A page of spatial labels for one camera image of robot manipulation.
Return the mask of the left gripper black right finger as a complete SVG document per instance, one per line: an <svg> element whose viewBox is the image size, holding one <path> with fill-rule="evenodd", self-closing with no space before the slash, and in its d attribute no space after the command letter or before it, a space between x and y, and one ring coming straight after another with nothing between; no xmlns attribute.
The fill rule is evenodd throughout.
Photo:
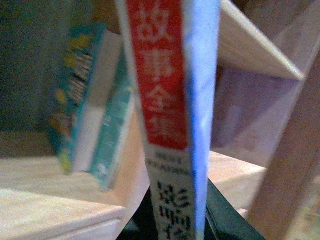
<svg viewBox="0 0 320 240"><path fill-rule="evenodd" d="M228 202L211 180L207 183L206 240L259 240L260 233Z"/></svg>

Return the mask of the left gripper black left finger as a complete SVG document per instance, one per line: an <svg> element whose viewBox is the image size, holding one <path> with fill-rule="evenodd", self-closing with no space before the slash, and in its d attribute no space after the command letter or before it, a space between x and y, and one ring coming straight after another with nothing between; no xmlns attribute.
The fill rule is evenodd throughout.
<svg viewBox="0 0 320 240"><path fill-rule="evenodd" d="M148 188L141 204L129 222L121 231L118 240L154 240L155 218L151 201L151 191Z"/></svg>

